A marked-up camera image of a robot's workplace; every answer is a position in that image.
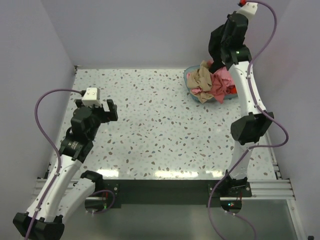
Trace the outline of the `black t-shirt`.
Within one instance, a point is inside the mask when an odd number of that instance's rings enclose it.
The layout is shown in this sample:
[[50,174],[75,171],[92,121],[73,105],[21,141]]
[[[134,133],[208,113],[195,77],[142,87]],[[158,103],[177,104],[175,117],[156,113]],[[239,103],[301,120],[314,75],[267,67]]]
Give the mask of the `black t-shirt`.
[[221,58],[221,41],[224,31],[225,25],[223,24],[213,30],[210,34],[208,52],[213,60],[212,64],[209,67],[209,72],[212,74],[225,66]]

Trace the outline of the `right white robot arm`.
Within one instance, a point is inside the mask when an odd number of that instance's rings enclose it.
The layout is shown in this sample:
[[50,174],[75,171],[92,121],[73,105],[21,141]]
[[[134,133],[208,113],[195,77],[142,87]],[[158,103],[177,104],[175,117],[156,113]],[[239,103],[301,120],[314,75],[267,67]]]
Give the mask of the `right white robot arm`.
[[240,103],[240,118],[230,127],[234,140],[231,164],[215,193],[221,197],[237,197],[248,186],[248,165],[251,151],[271,125],[266,107],[259,99],[250,61],[249,48],[244,44],[249,19],[239,12],[227,16],[220,42],[221,60],[231,74]]

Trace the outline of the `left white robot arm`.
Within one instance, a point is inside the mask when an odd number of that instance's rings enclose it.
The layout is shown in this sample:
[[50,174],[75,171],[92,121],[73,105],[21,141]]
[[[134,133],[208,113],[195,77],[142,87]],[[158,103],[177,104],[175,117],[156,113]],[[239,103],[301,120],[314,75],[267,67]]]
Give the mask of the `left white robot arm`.
[[105,188],[103,176],[90,170],[67,191],[91,152],[100,125],[118,120],[117,106],[111,99],[106,101],[108,111],[102,105],[85,106],[80,99],[75,103],[77,108],[70,120],[71,126],[60,144],[47,181],[26,212],[18,212],[13,219],[14,226],[26,240],[59,240],[67,219],[89,196],[109,193],[113,202],[116,199],[115,193]]

